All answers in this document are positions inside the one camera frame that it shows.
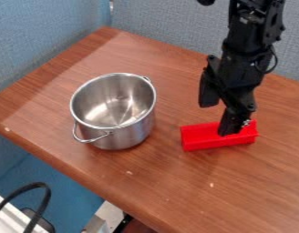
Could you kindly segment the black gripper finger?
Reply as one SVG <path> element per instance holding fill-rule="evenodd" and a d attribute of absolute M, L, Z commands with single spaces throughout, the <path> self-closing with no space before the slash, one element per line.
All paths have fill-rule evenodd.
<path fill-rule="evenodd" d="M 200 107 L 211 107 L 219 104 L 219 95 L 211 82 L 211 72 L 204 70 L 199 80 L 197 103 Z"/>
<path fill-rule="evenodd" d="M 218 134 L 224 137 L 238 134 L 251 124 L 251 114 L 256 105 L 252 97 L 236 101 L 224 99 L 224 113 L 218 127 Z"/>

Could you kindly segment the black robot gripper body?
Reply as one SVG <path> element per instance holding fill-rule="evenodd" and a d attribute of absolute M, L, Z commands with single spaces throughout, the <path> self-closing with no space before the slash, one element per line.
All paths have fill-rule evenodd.
<path fill-rule="evenodd" d="M 208 55 L 206 70 L 211 72 L 211 82 L 215 86 L 219 100 L 228 101 L 250 98 L 254 89 L 262 84 L 264 75 L 278 65 L 274 46 L 256 54 L 242 54 L 224 49 L 223 56 Z"/>

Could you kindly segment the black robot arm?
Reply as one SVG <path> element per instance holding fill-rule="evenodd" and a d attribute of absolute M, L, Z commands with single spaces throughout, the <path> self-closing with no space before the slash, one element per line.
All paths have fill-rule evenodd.
<path fill-rule="evenodd" d="M 202 107 L 224 104 L 218 134 L 236 134 L 251 123 L 256 110 L 254 89 L 276 68 L 274 44 L 284 31 L 286 0 L 230 0 L 228 33 L 220 56 L 207 57 L 199 81 Z"/>

